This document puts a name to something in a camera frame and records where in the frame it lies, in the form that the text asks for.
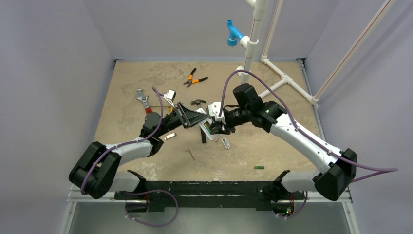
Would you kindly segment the white remote battery cover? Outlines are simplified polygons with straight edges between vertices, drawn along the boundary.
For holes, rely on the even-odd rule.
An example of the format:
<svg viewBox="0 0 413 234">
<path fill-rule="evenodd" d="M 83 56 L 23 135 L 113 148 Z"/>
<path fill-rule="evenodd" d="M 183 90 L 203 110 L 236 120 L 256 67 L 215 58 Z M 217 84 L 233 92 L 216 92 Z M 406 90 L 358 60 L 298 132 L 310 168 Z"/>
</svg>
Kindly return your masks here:
<svg viewBox="0 0 413 234">
<path fill-rule="evenodd" d="M 230 149 L 230 148 L 231 148 L 230 143 L 228 142 L 228 140 L 227 140 L 225 137 L 222 138 L 221 141 L 222 141 L 222 143 L 223 143 L 223 145 L 224 145 L 224 147 L 225 147 L 226 149 Z"/>
</svg>

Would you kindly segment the white air conditioner remote control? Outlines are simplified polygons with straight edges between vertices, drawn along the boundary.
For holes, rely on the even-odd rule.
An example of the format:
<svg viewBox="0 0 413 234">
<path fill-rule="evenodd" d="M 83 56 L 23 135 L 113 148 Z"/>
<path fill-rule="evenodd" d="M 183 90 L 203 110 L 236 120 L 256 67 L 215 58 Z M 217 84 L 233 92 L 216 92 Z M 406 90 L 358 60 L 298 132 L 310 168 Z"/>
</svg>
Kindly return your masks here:
<svg viewBox="0 0 413 234">
<path fill-rule="evenodd" d="M 212 119 L 209 118 L 208 114 L 205 112 L 205 110 L 203 108 L 198 108 L 196 111 L 200 112 L 200 113 L 203 113 L 203 114 L 206 114 L 206 119 L 198 122 L 198 125 L 203 130 L 203 132 L 205 133 L 206 137 L 209 140 L 217 142 L 220 138 L 220 135 L 219 134 L 214 134 L 214 135 L 211 134 L 210 125 L 212 123 Z"/>
</svg>

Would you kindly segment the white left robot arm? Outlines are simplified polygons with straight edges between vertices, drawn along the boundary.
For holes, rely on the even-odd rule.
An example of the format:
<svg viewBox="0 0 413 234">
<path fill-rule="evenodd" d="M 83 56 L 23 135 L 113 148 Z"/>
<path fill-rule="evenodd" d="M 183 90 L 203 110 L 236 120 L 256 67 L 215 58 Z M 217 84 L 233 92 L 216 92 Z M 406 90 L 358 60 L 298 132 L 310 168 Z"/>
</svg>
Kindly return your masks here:
<svg viewBox="0 0 413 234">
<path fill-rule="evenodd" d="M 191 128 L 207 122 L 208 115 L 194 111 L 178 103 L 172 113 L 162 115 L 152 112 L 146 115 L 140 135 L 118 144 L 92 142 L 69 173 L 68 180 L 83 195 L 99 199 L 107 192 L 126 192 L 132 199 L 145 194 L 143 177 L 136 172 L 120 172 L 119 166 L 147 158 L 159 152 L 164 144 L 161 136 L 176 128 Z"/>
</svg>

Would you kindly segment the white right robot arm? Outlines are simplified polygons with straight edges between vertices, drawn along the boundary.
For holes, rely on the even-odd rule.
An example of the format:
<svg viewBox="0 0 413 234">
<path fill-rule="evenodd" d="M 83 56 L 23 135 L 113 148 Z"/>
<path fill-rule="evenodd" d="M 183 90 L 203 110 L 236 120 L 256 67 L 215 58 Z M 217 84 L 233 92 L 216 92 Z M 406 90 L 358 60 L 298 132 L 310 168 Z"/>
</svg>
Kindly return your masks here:
<svg viewBox="0 0 413 234">
<path fill-rule="evenodd" d="M 291 118 L 276 102 L 263 102 L 252 85 L 239 85 L 233 94 L 238 104 L 233 110 L 226 110 L 221 102 L 208 105 L 211 133 L 229 135 L 237 126 L 250 122 L 279 137 L 304 155 L 316 170 L 282 172 L 274 181 L 274 194 L 286 198 L 293 192 L 312 191 L 328 200 L 338 200 L 356 176 L 356 153 L 329 145 Z"/>
</svg>

